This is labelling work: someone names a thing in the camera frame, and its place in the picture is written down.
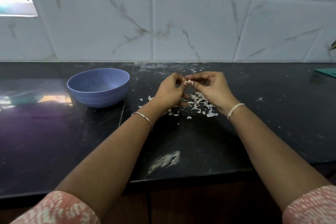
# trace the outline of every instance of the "green cutting board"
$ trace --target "green cutting board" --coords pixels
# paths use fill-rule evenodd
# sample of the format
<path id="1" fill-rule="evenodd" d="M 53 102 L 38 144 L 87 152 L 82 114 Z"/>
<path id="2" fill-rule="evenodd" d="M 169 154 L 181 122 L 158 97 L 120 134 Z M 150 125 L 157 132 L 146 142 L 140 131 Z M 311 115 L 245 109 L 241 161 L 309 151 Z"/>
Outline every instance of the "green cutting board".
<path id="1" fill-rule="evenodd" d="M 322 68 L 322 69 L 315 69 L 315 71 L 330 75 L 336 78 L 336 68 Z"/>

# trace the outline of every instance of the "person's left hand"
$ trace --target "person's left hand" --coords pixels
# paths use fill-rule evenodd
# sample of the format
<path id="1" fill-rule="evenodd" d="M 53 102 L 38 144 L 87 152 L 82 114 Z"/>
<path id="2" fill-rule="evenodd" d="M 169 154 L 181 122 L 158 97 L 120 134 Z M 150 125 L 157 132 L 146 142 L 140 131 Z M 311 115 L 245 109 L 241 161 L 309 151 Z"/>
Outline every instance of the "person's left hand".
<path id="1" fill-rule="evenodd" d="M 189 95 L 184 93 L 188 82 L 183 75 L 173 73 L 168 76 L 161 84 L 155 97 L 152 99 L 159 102 L 164 109 L 164 113 L 174 106 L 189 106 L 185 101 L 181 101 L 181 98 L 188 99 Z"/>

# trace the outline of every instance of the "plastic bowl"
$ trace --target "plastic bowl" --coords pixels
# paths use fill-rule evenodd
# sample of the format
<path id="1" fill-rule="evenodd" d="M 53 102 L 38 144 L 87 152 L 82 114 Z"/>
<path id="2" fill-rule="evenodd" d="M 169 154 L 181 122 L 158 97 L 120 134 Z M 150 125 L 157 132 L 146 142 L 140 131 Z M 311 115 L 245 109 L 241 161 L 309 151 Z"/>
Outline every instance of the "plastic bowl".
<path id="1" fill-rule="evenodd" d="M 66 85 L 79 102 L 90 107 L 103 108 L 125 98 L 129 78 L 124 70 L 99 68 L 74 75 Z"/>

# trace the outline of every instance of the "bracelet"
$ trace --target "bracelet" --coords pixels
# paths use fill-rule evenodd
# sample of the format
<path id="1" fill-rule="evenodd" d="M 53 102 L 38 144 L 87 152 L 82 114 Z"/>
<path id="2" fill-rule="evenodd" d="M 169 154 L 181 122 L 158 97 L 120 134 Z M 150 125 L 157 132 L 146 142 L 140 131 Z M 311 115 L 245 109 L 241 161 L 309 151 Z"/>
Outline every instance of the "bracelet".
<path id="1" fill-rule="evenodd" d="M 245 104 L 242 104 L 242 103 L 237 104 L 237 105 L 235 105 L 235 106 L 232 108 L 231 111 L 229 111 L 229 114 L 227 115 L 227 120 L 228 120 L 228 121 L 230 121 L 230 120 L 229 120 L 229 117 L 232 115 L 232 112 L 233 112 L 238 106 L 240 106 L 240 105 L 245 105 Z"/>
<path id="2" fill-rule="evenodd" d="M 153 130 L 153 124 L 151 123 L 151 121 L 150 121 L 146 116 L 144 116 L 142 113 L 139 113 L 139 112 L 133 112 L 132 115 L 135 114 L 135 113 L 141 115 L 141 116 L 144 117 L 146 120 L 148 120 L 150 126 L 152 127 L 151 130 Z"/>

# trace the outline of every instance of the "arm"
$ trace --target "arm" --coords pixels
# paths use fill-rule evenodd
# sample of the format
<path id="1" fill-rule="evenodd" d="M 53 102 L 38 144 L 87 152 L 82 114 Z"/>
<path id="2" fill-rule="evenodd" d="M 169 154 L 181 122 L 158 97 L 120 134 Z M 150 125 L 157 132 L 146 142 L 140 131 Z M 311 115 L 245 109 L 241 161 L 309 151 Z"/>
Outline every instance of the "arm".
<path id="1" fill-rule="evenodd" d="M 175 87 L 176 83 L 180 84 L 179 88 Z M 188 98 L 183 93 L 186 83 L 182 75 L 172 74 L 138 112 L 154 124 L 171 107 L 188 106 L 180 101 L 181 97 Z M 55 190 L 79 198 L 102 219 L 124 190 L 150 130 L 149 122 L 134 114 L 80 162 Z"/>
<path id="2" fill-rule="evenodd" d="M 223 73 L 203 72 L 187 75 L 191 86 L 225 116 L 239 103 L 231 93 Z M 313 189 L 330 185 L 253 112 L 245 106 L 236 108 L 230 116 L 250 160 L 266 188 L 281 210 Z"/>

